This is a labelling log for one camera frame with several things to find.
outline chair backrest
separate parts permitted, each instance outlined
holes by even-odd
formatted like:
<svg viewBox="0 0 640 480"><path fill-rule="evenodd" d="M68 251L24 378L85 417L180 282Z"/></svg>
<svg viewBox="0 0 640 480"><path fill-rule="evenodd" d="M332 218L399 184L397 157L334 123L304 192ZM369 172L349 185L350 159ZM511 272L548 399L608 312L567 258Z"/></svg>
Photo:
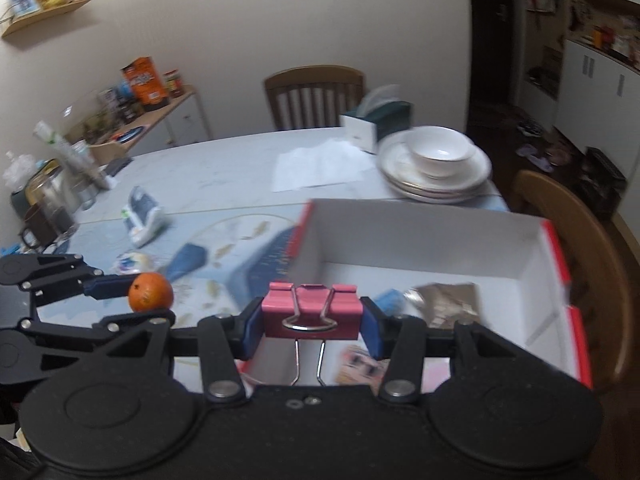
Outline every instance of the chair backrest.
<svg viewBox="0 0 640 480"><path fill-rule="evenodd" d="M594 389L609 388L630 363L634 322L626 272L609 236L577 196L540 173L517 174L510 205L553 222L572 277L570 301L582 314Z"/></svg>
<svg viewBox="0 0 640 480"><path fill-rule="evenodd" d="M264 80L277 130L339 126L340 115L362 100L364 85L362 72L337 65L291 68Z"/></svg>

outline orange package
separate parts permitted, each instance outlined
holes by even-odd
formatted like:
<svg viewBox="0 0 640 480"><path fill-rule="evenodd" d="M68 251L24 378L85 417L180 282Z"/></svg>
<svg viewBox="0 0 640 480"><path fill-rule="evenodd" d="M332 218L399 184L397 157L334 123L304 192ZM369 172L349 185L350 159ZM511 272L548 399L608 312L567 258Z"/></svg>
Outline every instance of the orange package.
<svg viewBox="0 0 640 480"><path fill-rule="evenodd" d="M169 104L169 94L156 72L150 57L139 57L122 69L131 90L142 102L147 112L158 110Z"/></svg>

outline stack of plates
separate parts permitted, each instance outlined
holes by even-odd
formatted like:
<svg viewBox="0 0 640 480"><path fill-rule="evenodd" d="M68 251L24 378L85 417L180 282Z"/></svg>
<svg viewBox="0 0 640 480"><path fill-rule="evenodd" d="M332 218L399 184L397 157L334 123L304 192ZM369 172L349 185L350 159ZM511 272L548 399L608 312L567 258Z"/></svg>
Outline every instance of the stack of plates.
<svg viewBox="0 0 640 480"><path fill-rule="evenodd" d="M392 134L378 147L378 167L389 185L398 193L431 204L455 204L478 195L491 175L491 161L477 146L462 171L445 178L421 173L404 143L408 133Z"/></svg>

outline bowl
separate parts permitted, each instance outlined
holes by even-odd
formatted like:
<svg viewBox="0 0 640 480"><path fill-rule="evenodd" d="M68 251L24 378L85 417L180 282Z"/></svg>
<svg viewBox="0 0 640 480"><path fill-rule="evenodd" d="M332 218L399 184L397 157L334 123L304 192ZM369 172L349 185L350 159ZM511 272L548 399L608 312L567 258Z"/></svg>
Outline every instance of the bowl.
<svg viewBox="0 0 640 480"><path fill-rule="evenodd" d="M413 128L405 143L416 168L431 178L445 178L463 171L475 149L465 134L442 126Z"/></svg>

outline napkin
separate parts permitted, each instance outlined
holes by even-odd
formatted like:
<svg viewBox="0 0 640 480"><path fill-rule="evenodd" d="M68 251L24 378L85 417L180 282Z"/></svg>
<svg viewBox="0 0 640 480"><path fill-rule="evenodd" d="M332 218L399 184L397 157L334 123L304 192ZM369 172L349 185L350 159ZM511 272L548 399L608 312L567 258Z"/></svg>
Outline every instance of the napkin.
<svg viewBox="0 0 640 480"><path fill-rule="evenodd" d="M313 148L297 148L278 156L271 190L290 191L364 180L375 168L374 157L350 142L329 139Z"/></svg>

